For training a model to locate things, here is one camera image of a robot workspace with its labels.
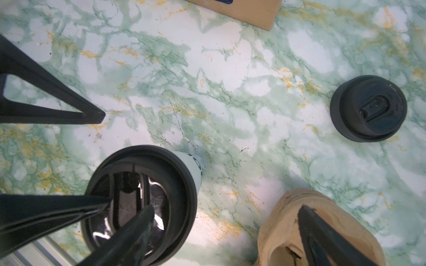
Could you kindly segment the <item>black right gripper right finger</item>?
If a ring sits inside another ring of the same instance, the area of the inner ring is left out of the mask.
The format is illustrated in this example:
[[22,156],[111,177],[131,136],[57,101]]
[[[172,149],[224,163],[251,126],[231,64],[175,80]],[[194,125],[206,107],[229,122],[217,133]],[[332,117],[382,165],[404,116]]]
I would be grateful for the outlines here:
[[330,266],[331,262],[338,266],[376,265],[307,205],[299,210],[298,222],[308,265]]

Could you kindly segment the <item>black plastic cup lids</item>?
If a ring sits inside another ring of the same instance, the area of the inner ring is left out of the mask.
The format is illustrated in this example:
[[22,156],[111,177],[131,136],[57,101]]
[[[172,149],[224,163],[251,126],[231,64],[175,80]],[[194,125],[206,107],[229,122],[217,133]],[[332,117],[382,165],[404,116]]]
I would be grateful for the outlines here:
[[340,85],[330,102],[337,131],[358,143],[374,143],[393,136],[407,116],[407,100],[396,84],[363,75]]

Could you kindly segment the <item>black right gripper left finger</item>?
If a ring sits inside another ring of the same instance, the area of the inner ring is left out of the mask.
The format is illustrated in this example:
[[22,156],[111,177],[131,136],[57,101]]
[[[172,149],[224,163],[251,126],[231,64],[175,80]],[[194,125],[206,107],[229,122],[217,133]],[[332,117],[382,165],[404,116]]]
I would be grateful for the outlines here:
[[100,246],[81,266],[140,266],[154,222],[154,208],[146,206]]

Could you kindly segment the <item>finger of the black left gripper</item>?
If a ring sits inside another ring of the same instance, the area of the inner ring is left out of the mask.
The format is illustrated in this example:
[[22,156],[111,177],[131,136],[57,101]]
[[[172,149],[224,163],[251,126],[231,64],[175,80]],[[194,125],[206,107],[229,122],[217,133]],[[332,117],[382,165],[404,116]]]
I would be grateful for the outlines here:
[[90,218],[109,204],[109,198],[98,196],[1,195],[1,257]]
[[[51,96],[78,109],[62,111],[13,102],[4,96],[8,75],[15,75]],[[1,123],[2,124],[100,124],[105,112],[65,86],[33,59],[1,36]]]

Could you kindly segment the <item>white paper coffee cup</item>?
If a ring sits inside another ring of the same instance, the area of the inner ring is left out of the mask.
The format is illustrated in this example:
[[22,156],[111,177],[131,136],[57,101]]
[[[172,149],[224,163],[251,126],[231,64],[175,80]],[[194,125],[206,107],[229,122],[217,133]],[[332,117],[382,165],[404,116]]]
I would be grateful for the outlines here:
[[110,199],[101,213],[81,223],[91,251],[105,244],[138,212],[154,209],[145,266],[160,266],[186,241],[195,221],[203,173],[196,158],[153,145],[131,146],[107,157],[95,170],[85,195]]

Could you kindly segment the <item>brown pulp cup carrier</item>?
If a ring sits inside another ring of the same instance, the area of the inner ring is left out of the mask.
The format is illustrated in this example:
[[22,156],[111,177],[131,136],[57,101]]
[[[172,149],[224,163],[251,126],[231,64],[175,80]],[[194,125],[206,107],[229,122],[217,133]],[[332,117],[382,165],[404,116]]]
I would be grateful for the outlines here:
[[378,240],[329,197],[287,191],[257,240],[257,266],[384,266]]

